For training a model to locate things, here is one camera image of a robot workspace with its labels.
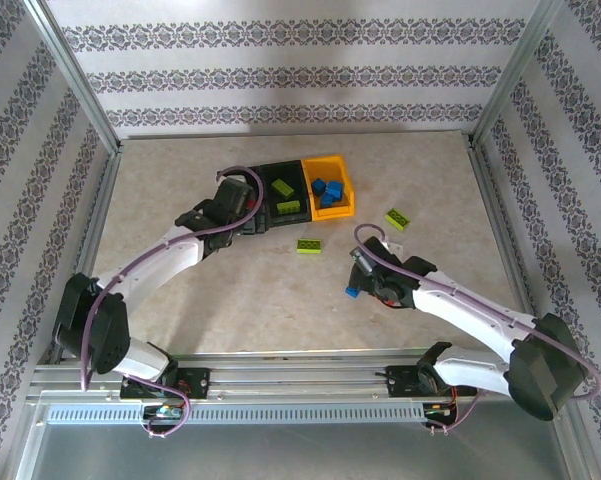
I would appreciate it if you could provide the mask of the aluminium mounting rail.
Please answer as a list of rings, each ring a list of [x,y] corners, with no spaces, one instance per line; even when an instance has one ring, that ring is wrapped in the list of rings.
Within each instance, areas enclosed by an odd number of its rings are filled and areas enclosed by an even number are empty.
[[[199,353],[177,360],[182,367],[210,370],[208,403],[386,403],[386,381],[378,373],[390,365],[414,365],[424,354],[423,348],[272,351]],[[96,374],[83,392],[79,363],[64,360],[34,369],[25,401],[120,403],[122,383],[118,373]]]

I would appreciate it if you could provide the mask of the aluminium side rail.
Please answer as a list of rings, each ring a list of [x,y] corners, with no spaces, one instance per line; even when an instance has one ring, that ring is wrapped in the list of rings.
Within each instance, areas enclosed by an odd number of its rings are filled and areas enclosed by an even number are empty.
[[[526,314],[529,328],[537,327],[539,317],[535,315],[533,298],[526,282],[526,267],[517,250],[516,238],[510,229],[509,217],[499,197],[499,190],[489,176],[488,164],[481,151],[473,146],[470,136],[464,135],[463,138],[516,303],[516,310]]]
[[[42,357],[41,364],[57,364],[63,358],[62,348],[58,347],[55,342],[55,321],[61,297],[65,284],[72,274],[84,273],[91,275],[94,271],[122,154],[123,147],[120,146],[106,161],[96,190],[94,191],[92,204],[85,220],[82,236],[79,238],[80,242],[75,258],[67,268],[63,268],[60,271],[61,276],[57,278],[51,290],[52,303],[49,309],[51,336],[49,346]]]

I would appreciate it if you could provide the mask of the black plastic bin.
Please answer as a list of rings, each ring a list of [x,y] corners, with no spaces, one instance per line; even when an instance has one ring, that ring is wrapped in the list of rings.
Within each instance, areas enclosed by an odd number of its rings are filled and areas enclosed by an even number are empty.
[[[304,183],[303,169],[300,160],[261,164],[256,166],[254,171],[259,175],[263,182],[264,198],[266,198],[268,202],[267,216],[270,219],[270,228],[311,221],[307,202],[307,189]],[[285,200],[273,191],[271,183],[276,179],[284,180],[295,190],[295,194],[292,198]],[[300,211],[290,215],[279,215],[276,210],[276,204],[289,200],[299,200],[301,205]]]
[[[217,173],[216,179],[219,181],[219,185],[226,178],[235,178],[239,181],[248,183],[253,189],[253,193],[250,199],[257,199],[256,209],[258,209],[260,202],[264,198],[264,187],[259,175],[254,171],[254,168],[256,166],[258,165],[249,167],[229,167],[225,170],[219,171]],[[235,233],[241,234],[242,226],[254,216],[256,216],[255,212],[249,212],[242,220],[235,222],[238,223],[237,230],[235,231]]]

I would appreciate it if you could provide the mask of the aluminium frame post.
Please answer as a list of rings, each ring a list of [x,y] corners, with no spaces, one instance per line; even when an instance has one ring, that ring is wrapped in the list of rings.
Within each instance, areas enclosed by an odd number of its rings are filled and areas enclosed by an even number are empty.
[[[469,143],[474,149],[488,136],[562,3],[563,0],[539,0],[478,119],[476,127],[468,136]]]
[[[68,86],[75,93],[89,121],[109,153],[117,153],[120,140],[97,99],[46,0],[22,0],[39,33],[53,55]]]

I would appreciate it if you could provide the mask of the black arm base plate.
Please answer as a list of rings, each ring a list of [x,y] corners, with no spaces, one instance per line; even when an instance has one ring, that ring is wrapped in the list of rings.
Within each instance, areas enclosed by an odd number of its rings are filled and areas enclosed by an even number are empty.
[[[178,390],[186,394],[189,399],[206,399],[210,384],[210,370],[208,368],[177,368],[163,374],[159,380],[156,380],[156,383]],[[131,379],[123,381],[120,398],[123,400],[181,399],[175,393]]]
[[[375,373],[385,381],[390,398],[451,398],[452,390],[459,397],[474,397],[475,387],[452,387],[444,383],[432,367],[392,365]]]

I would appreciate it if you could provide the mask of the yellow plastic bin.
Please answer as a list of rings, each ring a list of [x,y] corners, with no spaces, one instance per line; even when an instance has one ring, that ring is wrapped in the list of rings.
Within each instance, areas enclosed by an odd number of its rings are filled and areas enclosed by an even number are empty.
[[[304,183],[307,189],[308,209],[312,222],[352,217],[355,214],[355,191],[345,159],[342,155],[327,155],[302,158]],[[322,207],[321,200],[314,195],[312,183],[320,179],[342,184],[342,199],[329,207]]]

